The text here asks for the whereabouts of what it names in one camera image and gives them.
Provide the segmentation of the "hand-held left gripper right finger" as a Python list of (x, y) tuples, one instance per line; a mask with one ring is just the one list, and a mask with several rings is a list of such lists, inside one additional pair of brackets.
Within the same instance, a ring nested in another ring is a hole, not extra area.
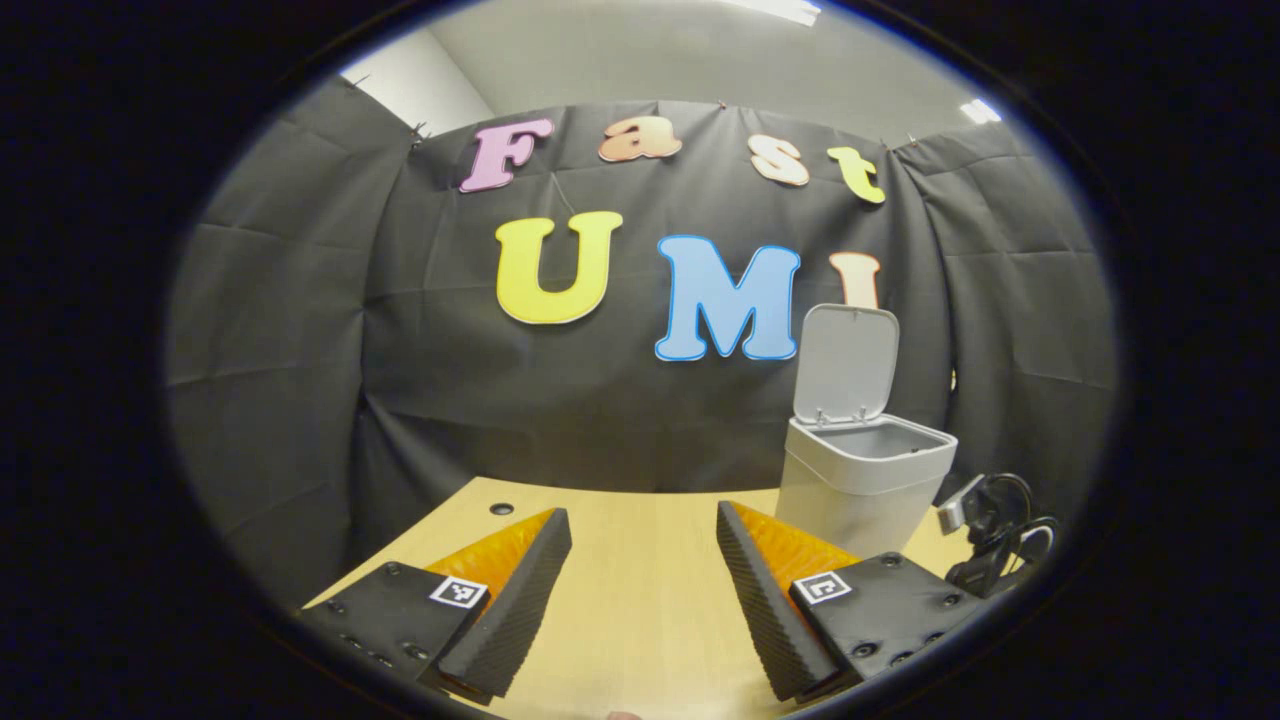
[(970, 621), (986, 600), (897, 552), (856, 559), (735, 501), (716, 537), (777, 700), (869, 682)]

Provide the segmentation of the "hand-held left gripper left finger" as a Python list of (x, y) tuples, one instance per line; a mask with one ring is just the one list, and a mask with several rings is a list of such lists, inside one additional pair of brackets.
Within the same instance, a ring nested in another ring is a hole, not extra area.
[(553, 507), (426, 566), (389, 560), (298, 612), (326, 647), (479, 705), (509, 691), (572, 550)]

